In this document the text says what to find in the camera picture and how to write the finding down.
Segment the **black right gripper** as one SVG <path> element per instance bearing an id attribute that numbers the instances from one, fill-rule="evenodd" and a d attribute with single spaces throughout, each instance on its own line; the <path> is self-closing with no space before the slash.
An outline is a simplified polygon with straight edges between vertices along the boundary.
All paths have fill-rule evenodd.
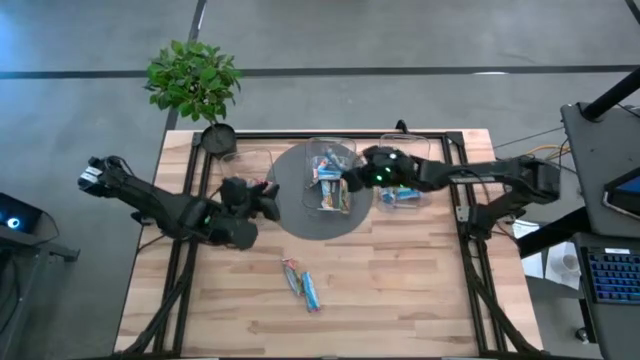
<path id="1" fill-rule="evenodd" d="M 372 146 L 362 152 L 366 160 L 363 167 L 354 167 L 342 173 L 347 190 L 351 193 L 368 187 L 409 187 L 418 180 L 416 161 L 393 147 Z"/>

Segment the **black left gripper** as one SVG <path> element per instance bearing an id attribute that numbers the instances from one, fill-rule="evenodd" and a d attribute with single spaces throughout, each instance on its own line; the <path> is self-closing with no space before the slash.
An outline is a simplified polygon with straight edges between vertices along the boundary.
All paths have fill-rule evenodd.
<path id="1" fill-rule="evenodd" d="M 250 187 L 248 182 L 239 177 L 224 178 L 220 186 L 221 202 L 228 212 L 236 217 L 255 218 L 261 211 L 270 221 L 280 220 L 280 211 L 274 200 L 280 185 L 268 183 Z"/>

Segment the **dark grey round mat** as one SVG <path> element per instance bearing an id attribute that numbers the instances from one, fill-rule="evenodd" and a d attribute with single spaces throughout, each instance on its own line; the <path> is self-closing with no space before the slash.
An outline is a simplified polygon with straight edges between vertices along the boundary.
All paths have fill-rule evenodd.
<path id="1" fill-rule="evenodd" d="M 350 193 L 348 214 L 318 210 L 322 198 L 319 185 L 311 189 L 309 159 L 312 151 L 306 143 L 294 145 L 274 158 L 267 179 L 279 186 L 276 202 L 280 225 L 290 234 L 307 240 L 329 240 L 354 231 L 367 217 L 374 199 L 372 189 Z"/>

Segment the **clear plastic bin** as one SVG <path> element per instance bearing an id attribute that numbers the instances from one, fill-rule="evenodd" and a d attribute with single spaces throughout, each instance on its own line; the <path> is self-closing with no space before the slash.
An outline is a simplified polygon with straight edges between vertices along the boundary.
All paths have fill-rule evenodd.
<path id="1" fill-rule="evenodd" d="M 333 192 L 333 201 L 335 210 L 328 211 L 323 210 L 321 207 L 322 191 L 320 180 L 316 178 L 315 171 L 318 168 L 327 168 L 340 170 L 333 166 L 325 157 L 325 151 L 327 148 L 331 148 L 338 156 L 345 158 L 348 161 L 348 168 L 344 171 L 351 169 L 356 160 L 356 145 L 355 142 L 347 138 L 337 137 L 314 137 L 311 138 L 305 145 L 305 170 L 303 175 L 305 176 L 305 186 L 303 188 L 303 205 L 316 212 L 327 213 L 339 213 L 339 182 L 342 178 L 336 181 Z"/>
<path id="2" fill-rule="evenodd" d="M 236 152 L 225 155 L 221 159 L 222 177 L 239 177 L 247 182 L 252 178 L 268 180 L 275 183 L 269 171 L 273 165 L 272 155 L 269 150 L 255 149 Z"/>
<path id="3" fill-rule="evenodd" d="M 404 152 L 407 155 L 415 155 L 420 158 L 428 158 L 430 154 L 430 142 L 421 136 L 407 134 L 384 134 L 379 141 L 381 146 L 389 146 Z M 383 211 L 415 210 L 429 204 L 428 195 L 421 192 L 421 197 L 416 200 L 397 201 L 394 204 L 386 204 L 381 200 L 380 190 L 377 190 L 377 207 Z"/>

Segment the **green potted plant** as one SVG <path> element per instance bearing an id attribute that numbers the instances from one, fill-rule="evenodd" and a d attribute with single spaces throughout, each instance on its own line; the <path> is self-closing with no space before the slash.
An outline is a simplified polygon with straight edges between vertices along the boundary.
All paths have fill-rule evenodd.
<path id="1" fill-rule="evenodd" d="M 237 151 L 236 132 L 226 123 L 228 107 L 241 92 L 241 72 L 232 55 L 218 46 L 173 40 L 151 59 L 146 74 L 150 104 L 182 119 L 205 121 L 201 146 L 212 156 L 221 159 Z"/>

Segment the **white paper sheet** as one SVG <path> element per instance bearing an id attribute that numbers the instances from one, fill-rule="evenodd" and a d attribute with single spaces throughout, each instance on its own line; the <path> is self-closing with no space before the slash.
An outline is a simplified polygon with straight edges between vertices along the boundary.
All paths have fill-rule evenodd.
<path id="1" fill-rule="evenodd" d="M 577 256 L 575 245 L 571 242 L 563 242 L 548 248 L 546 253 L 546 259 L 543 259 L 543 254 L 538 252 L 521 260 L 525 275 L 579 290 L 581 270 L 574 274 L 566 273 L 561 265 L 561 258 L 565 254 Z"/>

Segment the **dark grey side desk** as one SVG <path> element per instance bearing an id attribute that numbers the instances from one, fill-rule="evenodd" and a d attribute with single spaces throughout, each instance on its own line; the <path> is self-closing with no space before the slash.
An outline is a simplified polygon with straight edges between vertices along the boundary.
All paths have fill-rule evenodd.
<path id="1" fill-rule="evenodd" d="M 583 118 L 577 105 L 562 106 L 561 116 L 592 230 L 640 238 L 640 220 L 603 203 L 606 184 L 640 168 L 640 118 L 614 108 L 594 123 Z"/>

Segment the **black device with blue light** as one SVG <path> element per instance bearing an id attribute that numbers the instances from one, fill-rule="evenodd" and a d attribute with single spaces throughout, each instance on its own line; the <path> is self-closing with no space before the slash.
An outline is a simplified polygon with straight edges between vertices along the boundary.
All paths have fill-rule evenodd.
<path id="1" fill-rule="evenodd" d="M 48 238 L 38 234 L 44 228 L 43 217 L 49 219 L 55 231 Z M 80 251 L 56 244 L 54 240 L 59 235 L 57 223 L 49 213 L 0 192 L 0 247 L 46 250 L 49 255 L 59 256 L 65 262 L 75 262 Z"/>

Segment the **tablet with blue screen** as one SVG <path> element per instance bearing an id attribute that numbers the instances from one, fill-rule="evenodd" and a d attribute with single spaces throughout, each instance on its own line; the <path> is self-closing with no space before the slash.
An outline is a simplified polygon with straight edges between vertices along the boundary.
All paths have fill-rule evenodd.
<path id="1" fill-rule="evenodd" d="M 606 183 L 603 190 L 605 207 L 640 220 L 640 167 Z"/>

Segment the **black pole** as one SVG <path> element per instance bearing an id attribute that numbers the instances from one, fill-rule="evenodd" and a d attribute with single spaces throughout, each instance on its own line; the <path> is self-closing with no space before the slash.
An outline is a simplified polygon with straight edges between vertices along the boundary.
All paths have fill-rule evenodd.
<path id="1" fill-rule="evenodd" d="M 591 122 L 601 122 L 600 117 L 620 101 L 640 89 L 640 67 L 629 73 L 616 85 L 581 109 L 582 116 Z"/>

